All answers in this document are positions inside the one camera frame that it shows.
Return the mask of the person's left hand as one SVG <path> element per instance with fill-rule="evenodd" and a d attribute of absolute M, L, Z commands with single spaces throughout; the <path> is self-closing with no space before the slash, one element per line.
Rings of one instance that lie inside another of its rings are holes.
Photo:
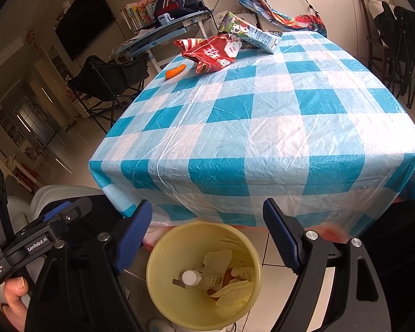
<path fill-rule="evenodd" d="M 27 308 L 21 298 L 28 292 L 28 283 L 24 277 L 9 278 L 3 287 L 6 303 L 3 305 L 3 314 L 16 331 L 24 331 L 27 317 Z"/>

